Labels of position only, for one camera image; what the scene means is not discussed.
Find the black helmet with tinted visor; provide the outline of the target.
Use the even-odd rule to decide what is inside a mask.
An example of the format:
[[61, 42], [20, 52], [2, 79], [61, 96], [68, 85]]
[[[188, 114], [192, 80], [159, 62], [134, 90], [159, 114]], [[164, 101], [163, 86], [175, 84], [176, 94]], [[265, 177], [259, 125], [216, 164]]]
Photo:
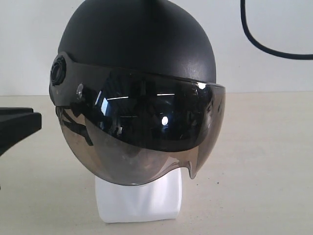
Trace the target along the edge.
[[214, 148], [225, 87], [209, 38], [169, 0], [86, 0], [52, 63], [49, 96], [74, 156], [95, 176], [140, 186]]

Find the white mannequin head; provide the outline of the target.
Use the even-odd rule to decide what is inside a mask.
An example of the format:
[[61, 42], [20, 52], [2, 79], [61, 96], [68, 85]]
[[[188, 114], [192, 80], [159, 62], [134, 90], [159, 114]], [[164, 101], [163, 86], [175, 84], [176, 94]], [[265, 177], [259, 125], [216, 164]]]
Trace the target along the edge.
[[95, 197], [106, 223], [176, 219], [182, 203], [181, 170], [141, 186], [121, 186], [95, 177]]

